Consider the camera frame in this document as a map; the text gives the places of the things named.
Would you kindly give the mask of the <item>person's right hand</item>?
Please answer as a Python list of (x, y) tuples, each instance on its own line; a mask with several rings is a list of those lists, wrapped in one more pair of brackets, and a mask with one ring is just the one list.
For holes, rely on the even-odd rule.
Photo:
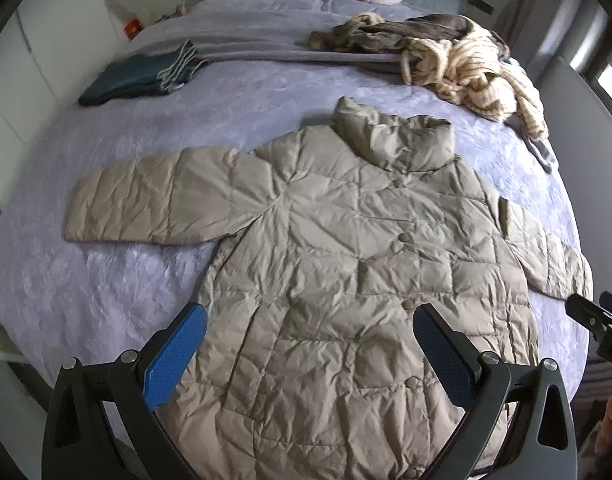
[(606, 456), (612, 450), (612, 394), (610, 395), (598, 436), (595, 440), (594, 452), (597, 456)]

